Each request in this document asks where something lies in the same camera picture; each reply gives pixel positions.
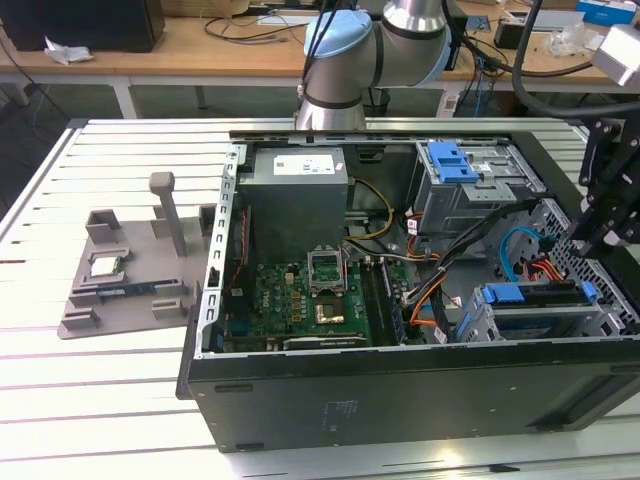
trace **black computer tower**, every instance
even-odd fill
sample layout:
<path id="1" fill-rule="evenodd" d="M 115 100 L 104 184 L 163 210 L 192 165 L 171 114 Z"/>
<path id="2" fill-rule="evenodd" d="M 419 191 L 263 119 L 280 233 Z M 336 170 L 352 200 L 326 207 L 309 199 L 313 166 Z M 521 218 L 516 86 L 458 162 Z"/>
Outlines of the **black computer tower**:
<path id="1" fill-rule="evenodd" d="M 18 50 L 45 48 L 45 36 L 90 50 L 150 52 L 162 35 L 160 0 L 0 0 L 4 29 Z"/>

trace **slatted metal platform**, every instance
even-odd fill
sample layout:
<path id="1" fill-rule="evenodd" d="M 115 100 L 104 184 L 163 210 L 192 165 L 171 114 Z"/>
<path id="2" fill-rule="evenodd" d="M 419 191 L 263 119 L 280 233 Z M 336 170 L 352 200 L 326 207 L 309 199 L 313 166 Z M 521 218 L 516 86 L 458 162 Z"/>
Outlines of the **slatted metal platform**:
<path id="1" fill-rule="evenodd" d="M 578 433 L 224 456 L 195 403 L 174 397 L 184 328 L 57 338 L 91 210 L 151 219 L 158 199 L 149 175 L 171 170 L 178 214 L 196 215 L 198 205 L 217 201 L 230 130 L 291 126 L 99 120 L 64 132 L 0 224 L 0 478 L 488 478 L 491 464 L 521 469 L 500 474 L 504 480 L 634 478 L 638 397 Z M 546 119 L 384 119 L 369 127 L 532 131 L 574 182 L 585 148 L 583 132 Z"/>

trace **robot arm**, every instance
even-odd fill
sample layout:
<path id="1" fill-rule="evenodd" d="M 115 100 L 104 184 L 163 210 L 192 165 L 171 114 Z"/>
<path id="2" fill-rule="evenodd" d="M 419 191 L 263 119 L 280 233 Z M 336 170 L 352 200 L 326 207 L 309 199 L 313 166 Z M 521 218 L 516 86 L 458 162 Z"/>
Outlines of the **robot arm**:
<path id="1" fill-rule="evenodd" d="M 316 22 L 307 28 L 310 55 Z M 451 35 L 440 0 L 392 0 L 381 22 L 360 11 L 339 10 L 319 43 L 300 88 L 299 130 L 362 130 L 362 90 L 375 86 L 419 86 L 446 65 Z"/>

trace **paper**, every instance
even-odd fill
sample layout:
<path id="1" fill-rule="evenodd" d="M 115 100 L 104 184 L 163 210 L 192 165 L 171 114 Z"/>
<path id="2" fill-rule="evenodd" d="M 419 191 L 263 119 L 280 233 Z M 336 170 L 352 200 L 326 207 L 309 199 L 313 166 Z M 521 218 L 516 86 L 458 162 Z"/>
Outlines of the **paper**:
<path id="1" fill-rule="evenodd" d="M 599 33 L 595 35 L 589 43 L 585 45 L 589 50 L 593 50 L 594 52 L 598 49 L 602 41 L 604 40 L 604 35 L 600 35 Z"/>
<path id="2" fill-rule="evenodd" d="M 331 155 L 277 155 L 273 159 L 274 175 L 333 175 Z"/>
<path id="3" fill-rule="evenodd" d="M 69 65 L 70 62 L 86 62 L 93 59 L 87 47 L 65 47 L 52 42 L 47 37 L 44 37 L 44 40 L 47 43 L 44 53 L 63 65 Z"/>

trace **label sticker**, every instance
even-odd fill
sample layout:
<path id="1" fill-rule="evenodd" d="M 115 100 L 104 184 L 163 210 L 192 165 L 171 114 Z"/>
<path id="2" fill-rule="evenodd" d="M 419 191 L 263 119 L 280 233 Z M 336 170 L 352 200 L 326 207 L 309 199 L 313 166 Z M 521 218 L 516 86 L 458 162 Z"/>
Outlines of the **label sticker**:
<path id="1" fill-rule="evenodd" d="M 440 330 L 440 328 L 436 327 L 436 329 L 433 331 L 433 336 L 436 337 L 436 340 L 438 340 L 438 342 L 447 343 L 447 336 L 442 330 Z"/>
<path id="2" fill-rule="evenodd" d="M 124 290 L 118 288 L 116 290 L 103 290 L 98 292 L 99 297 L 115 297 L 118 295 L 124 295 Z"/>
<path id="3" fill-rule="evenodd" d="M 333 175 L 331 155 L 277 155 L 273 159 L 274 175 Z"/>
<path id="4" fill-rule="evenodd" d="M 490 172 L 491 167 L 486 163 L 472 163 L 471 170 L 474 172 Z"/>

